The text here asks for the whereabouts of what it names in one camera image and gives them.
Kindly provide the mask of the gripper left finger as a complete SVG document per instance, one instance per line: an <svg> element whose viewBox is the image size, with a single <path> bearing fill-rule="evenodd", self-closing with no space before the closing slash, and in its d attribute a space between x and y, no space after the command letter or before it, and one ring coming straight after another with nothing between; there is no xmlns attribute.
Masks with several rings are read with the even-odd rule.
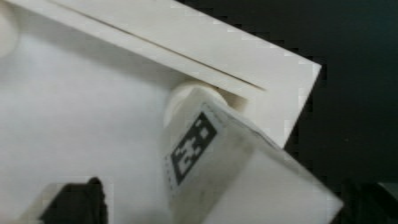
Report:
<svg viewBox="0 0 398 224"><path fill-rule="evenodd" d="M109 224L105 187L98 177L86 183L48 187L22 216L22 224Z"/></svg>

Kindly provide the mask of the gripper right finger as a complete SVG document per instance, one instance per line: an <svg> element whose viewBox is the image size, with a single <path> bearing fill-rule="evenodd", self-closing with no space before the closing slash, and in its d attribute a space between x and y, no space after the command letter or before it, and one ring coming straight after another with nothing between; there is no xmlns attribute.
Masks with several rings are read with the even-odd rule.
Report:
<svg viewBox="0 0 398 224"><path fill-rule="evenodd" d="M398 183L359 185L352 193L352 224L398 224Z"/></svg>

